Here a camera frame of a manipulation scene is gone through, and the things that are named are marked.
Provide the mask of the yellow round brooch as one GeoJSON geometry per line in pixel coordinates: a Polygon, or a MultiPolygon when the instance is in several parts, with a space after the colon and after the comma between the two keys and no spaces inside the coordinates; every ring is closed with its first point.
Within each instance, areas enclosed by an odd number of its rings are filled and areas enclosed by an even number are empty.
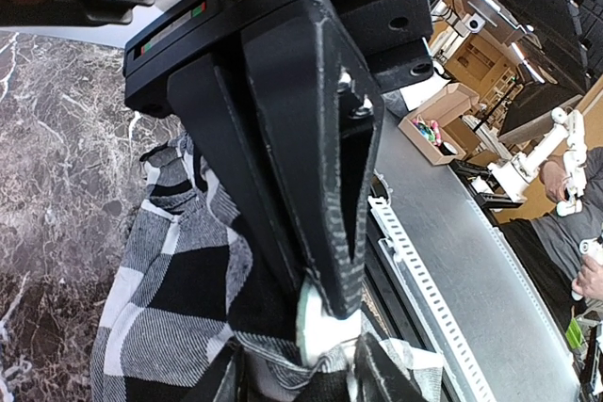
{"type": "Polygon", "coordinates": [[[336,348],[352,364],[361,333],[361,310],[344,319],[329,315],[316,286],[309,278],[304,280],[296,318],[296,345],[304,365],[317,365],[321,357],[336,348]]]}

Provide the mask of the black white plaid shirt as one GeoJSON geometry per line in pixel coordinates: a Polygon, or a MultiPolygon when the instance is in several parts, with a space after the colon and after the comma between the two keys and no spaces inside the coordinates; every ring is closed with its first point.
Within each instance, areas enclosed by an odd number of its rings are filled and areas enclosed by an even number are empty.
{"type": "MultiPolygon", "coordinates": [[[[241,401],[347,401],[355,381],[340,349],[306,366],[296,345],[297,300],[285,295],[243,230],[216,174],[181,135],[141,157],[146,195],[128,236],[91,355],[96,401],[182,401],[226,343],[242,345],[241,401]]],[[[425,401],[442,369],[416,367],[416,350],[372,334],[425,401]]]]}

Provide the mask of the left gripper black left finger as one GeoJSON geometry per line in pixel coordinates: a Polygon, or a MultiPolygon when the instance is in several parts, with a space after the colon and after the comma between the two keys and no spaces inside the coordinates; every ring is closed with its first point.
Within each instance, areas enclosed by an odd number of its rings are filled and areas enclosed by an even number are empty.
{"type": "Polygon", "coordinates": [[[245,395],[242,345],[229,340],[182,402],[236,402],[245,395]]]}

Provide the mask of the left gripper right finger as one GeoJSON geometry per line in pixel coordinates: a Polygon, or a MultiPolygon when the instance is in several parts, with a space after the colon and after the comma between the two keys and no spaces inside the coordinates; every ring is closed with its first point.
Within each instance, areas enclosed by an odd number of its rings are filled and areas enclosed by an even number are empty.
{"type": "Polygon", "coordinates": [[[403,375],[370,333],[363,334],[356,343],[354,378],[357,401],[425,401],[417,387],[403,375]]]}

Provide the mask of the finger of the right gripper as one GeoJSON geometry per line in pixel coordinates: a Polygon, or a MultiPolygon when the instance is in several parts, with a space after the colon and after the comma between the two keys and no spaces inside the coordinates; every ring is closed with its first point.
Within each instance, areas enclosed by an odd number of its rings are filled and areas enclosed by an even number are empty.
{"type": "Polygon", "coordinates": [[[281,287],[299,288],[295,235],[262,149],[242,71],[208,53],[169,77],[167,98],[243,216],[252,243],[281,287]]]}

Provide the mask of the operator hand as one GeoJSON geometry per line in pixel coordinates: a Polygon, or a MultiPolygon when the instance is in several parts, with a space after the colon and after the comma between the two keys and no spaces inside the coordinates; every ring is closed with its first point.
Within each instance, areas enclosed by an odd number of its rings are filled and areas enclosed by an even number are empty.
{"type": "Polygon", "coordinates": [[[581,297],[601,301],[603,298],[602,265],[592,257],[584,255],[579,273],[572,281],[572,289],[581,297]]]}

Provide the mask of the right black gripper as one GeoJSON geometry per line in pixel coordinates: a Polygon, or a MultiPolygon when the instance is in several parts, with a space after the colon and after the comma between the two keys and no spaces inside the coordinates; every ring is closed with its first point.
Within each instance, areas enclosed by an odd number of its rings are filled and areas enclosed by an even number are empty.
{"type": "Polygon", "coordinates": [[[286,211],[327,312],[361,302],[367,195],[389,93],[433,73],[429,0],[181,0],[124,48],[124,103],[166,118],[170,75],[241,34],[286,211]]]}

